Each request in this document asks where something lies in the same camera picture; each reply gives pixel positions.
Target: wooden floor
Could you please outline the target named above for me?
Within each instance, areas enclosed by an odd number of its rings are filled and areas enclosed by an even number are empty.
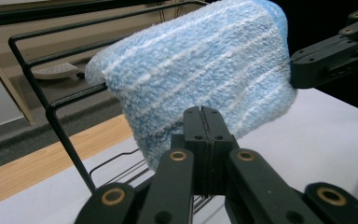
[[[80,158],[85,160],[132,136],[123,115],[71,136]],[[56,143],[0,167],[0,202],[47,179],[72,164],[62,144]]]

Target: striped towel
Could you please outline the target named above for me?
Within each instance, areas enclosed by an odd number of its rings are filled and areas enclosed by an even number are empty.
[[[120,100],[154,170],[191,106],[219,110],[236,138],[286,112],[296,98],[286,23],[267,0],[218,1],[103,49],[86,79]]]

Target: black wire rack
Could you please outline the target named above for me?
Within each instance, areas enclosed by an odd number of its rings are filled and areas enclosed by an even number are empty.
[[[74,56],[80,53],[84,53],[87,51],[91,51],[94,49],[100,49],[103,47],[107,47],[109,45],[112,45],[116,42],[118,42],[119,40],[123,39],[126,36],[121,36],[121,37],[114,37],[111,39],[106,39],[103,41],[98,41],[95,43],[91,43],[85,46],[81,46],[81,47],[77,47],[74,49],[68,49],[68,50],[63,50],[60,52],[56,52],[53,54],[49,54],[46,56],[42,56],[36,59],[32,59],[29,61],[25,61],[24,56],[21,54],[21,50],[18,47],[18,43],[19,41],[25,40],[25,39],[30,39],[30,38],[35,38],[35,37],[39,37],[42,35],[51,35],[51,34],[56,34],[59,32],[64,32],[64,31],[69,31],[69,30],[74,30],[77,28],[82,28],[82,27],[86,27],[86,26],[91,26],[91,25],[95,25],[95,24],[100,24],[100,23],[104,23],[104,22],[110,22],[110,21],[117,21],[117,20],[122,20],[122,19],[126,19],[129,17],[134,17],[134,16],[138,16],[138,15],[143,15],[146,13],[151,13],[151,12],[156,12],[159,11],[160,12],[160,16],[162,16],[163,14],[161,14],[161,11],[164,9],[169,9],[169,8],[180,8],[186,5],[197,5],[197,6],[205,6],[207,5],[207,3],[205,2],[201,2],[201,1],[184,1],[181,3],[175,3],[175,4],[169,4],[169,5],[162,5],[162,4],[158,4],[157,7],[149,7],[146,9],[142,9],[142,10],[138,10],[135,12],[131,12],[131,13],[125,13],[122,15],[115,15],[115,16],[109,16],[109,17],[104,17],[104,18],[100,18],[100,19],[95,19],[95,20],[90,20],[90,21],[81,21],[81,22],[76,22],[76,23],[71,23],[71,24],[67,24],[67,25],[62,25],[62,26],[56,26],[53,28],[48,28],[48,29],[43,29],[43,30],[38,30],[38,31],[33,31],[30,33],[24,33],[24,34],[17,34],[17,35],[13,35],[9,40],[8,40],[8,44],[14,54],[14,56],[16,57],[17,61],[19,62],[22,72],[25,75],[26,79],[28,80],[28,82],[30,83],[31,87],[33,88],[38,100],[40,101],[40,103],[42,104],[42,106],[45,108],[46,110],[46,117],[48,119],[49,124],[51,125],[51,128],[53,129],[53,131],[56,133],[56,135],[58,136],[58,138],[60,139],[66,153],[68,154],[68,156],[70,157],[72,163],[74,164],[75,168],[78,170],[78,172],[80,173],[81,177],[83,178],[85,184],[87,185],[87,187],[89,188],[89,191],[91,193],[94,193],[96,191],[96,189],[98,188],[94,182],[94,180],[92,179],[92,173],[94,171],[96,171],[97,169],[101,168],[102,166],[106,165],[107,163],[116,160],[117,158],[121,157],[121,156],[125,156],[125,155],[129,155],[132,153],[135,153],[138,149],[133,150],[132,152],[129,153],[121,153],[117,156],[115,156],[112,159],[109,159],[103,163],[101,163],[100,165],[96,166],[95,168],[91,169],[90,171],[87,170],[86,166],[84,165],[83,161],[80,159],[79,155],[77,154],[77,151],[74,147],[74,145],[72,144],[69,136],[66,134],[64,128],[62,127],[59,118],[57,117],[57,111],[60,108],[63,108],[65,106],[68,106],[70,104],[73,104],[75,102],[81,101],[85,98],[88,98],[92,95],[95,95],[97,93],[100,93],[102,91],[106,91],[107,90],[107,86],[102,83],[99,85],[95,85],[92,86],[88,89],[85,89],[83,91],[78,91],[76,93],[67,95],[59,100],[50,102],[46,96],[46,94],[43,92],[43,90],[41,89],[39,83],[37,82],[36,78],[34,77],[32,68],[34,68],[35,66],[44,64],[44,63],[50,63],[53,61],[57,61],[59,59],[64,59],[70,56]],[[107,10],[107,9],[111,9],[113,7],[112,4],[105,4],[104,7],[98,7],[98,10]],[[135,166],[139,165],[139,163],[134,164],[131,168],[129,168],[128,170],[126,170],[125,172],[123,172],[121,175],[124,175],[127,172],[130,172],[131,169],[133,169]],[[119,178],[119,175],[112,178],[110,181],[113,181],[115,179]]]

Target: microfiber cloth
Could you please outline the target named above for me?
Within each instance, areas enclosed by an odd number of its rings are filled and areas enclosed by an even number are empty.
[[[289,83],[287,20],[267,0],[222,0],[151,26],[98,52],[90,84],[120,100],[149,168],[183,133],[183,112],[208,106],[241,138],[284,114]]]

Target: blue towel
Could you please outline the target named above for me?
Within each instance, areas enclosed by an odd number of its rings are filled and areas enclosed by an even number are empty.
[[[155,170],[191,106],[219,110],[240,138],[284,114],[289,83],[287,21],[267,0],[222,0],[103,49],[87,65],[120,100],[138,147]]]

